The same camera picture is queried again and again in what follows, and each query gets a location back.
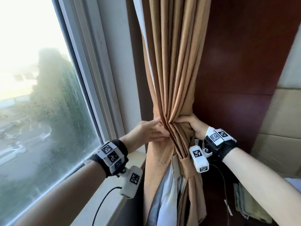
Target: curtain tieback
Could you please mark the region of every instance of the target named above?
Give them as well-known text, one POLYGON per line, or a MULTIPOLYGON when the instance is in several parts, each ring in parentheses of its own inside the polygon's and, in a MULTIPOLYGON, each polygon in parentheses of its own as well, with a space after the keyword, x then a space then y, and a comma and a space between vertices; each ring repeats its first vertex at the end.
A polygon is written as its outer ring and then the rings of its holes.
POLYGON ((194 175, 197 174, 197 170, 193 164, 193 160, 190 155, 186 158, 180 159, 181 162, 181 172, 185 178, 192 178, 194 175))

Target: cable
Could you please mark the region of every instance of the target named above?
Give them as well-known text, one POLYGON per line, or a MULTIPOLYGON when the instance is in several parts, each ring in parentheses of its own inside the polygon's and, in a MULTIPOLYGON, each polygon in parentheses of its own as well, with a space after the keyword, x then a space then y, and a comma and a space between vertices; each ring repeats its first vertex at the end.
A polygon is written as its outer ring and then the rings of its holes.
POLYGON ((214 166, 216 169, 219 170, 221 176, 223 177, 223 180, 224 180, 224 191, 225 191, 225 198, 226 198, 226 209, 227 209, 227 226, 230 225, 230 222, 229 222, 229 211, 228 211, 228 199, 227 199, 227 192, 226 192, 226 182, 225 182, 225 178, 224 178, 224 175, 223 173, 221 172, 221 170, 214 164, 210 163, 211 166, 214 166))
POLYGON ((99 209, 100 209, 100 206, 102 205, 103 201, 104 201, 105 198, 109 195, 109 193, 111 193, 111 191, 113 191, 113 190, 115 190, 115 189, 122 189, 122 187, 120 187, 120 186, 114 187, 113 189, 111 189, 111 190, 104 196, 102 202, 100 203, 100 205, 99 205, 99 207, 98 207, 98 209, 97 209, 97 211, 96 211, 96 213, 95 213, 95 216, 94 216, 94 219, 93 219, 92 226, 94 226, 94 222, 95 222, 97 213, 98 213, 98 211, 99 211, 99 209))

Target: brown curtain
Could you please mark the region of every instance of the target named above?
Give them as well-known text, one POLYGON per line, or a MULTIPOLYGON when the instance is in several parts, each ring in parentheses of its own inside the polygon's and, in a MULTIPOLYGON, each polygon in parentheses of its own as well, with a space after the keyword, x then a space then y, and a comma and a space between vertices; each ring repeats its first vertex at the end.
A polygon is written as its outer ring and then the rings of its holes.
POLYGON ((195 79, 203 51, 211 0, 142 0, 147 49, 143 38, 145 68, 154 104, 170 139, 148 145, 144 183, 144 224, 152 200, 174 154, 178 155, 186 184, 179 201, 177 225, 198 225, 206 216, 201 174, 189 155, 194 132, 189 124, 174 123, 190 115, 195 79), (184 222, 185 209, 189 208, 184 222))

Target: road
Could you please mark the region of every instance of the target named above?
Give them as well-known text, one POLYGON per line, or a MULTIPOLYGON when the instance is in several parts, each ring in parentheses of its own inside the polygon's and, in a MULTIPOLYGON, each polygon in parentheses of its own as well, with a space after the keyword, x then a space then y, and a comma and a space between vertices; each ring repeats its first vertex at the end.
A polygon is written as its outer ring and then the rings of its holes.
POLYGON ((0 165, 0 175, 8 180, 19 180, 35 174, 38 164, 48 156, 53 144, 51 136, 42 141, 40 135, 50 130, 47 124, 35 123, 10 131, 9 134, 15 134, 17 138, 0 140, 0 152, 17 141, 26 148, 26 152, 0 165))

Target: brown wooden wall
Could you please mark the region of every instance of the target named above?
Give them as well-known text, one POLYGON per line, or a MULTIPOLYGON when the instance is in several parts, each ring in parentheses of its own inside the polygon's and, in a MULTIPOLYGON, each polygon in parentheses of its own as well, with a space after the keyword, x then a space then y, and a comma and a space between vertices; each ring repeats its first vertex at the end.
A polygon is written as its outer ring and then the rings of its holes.
POLYGON ((212 0, 194 113, 250 152, 301 22, 301 0, 212 0))

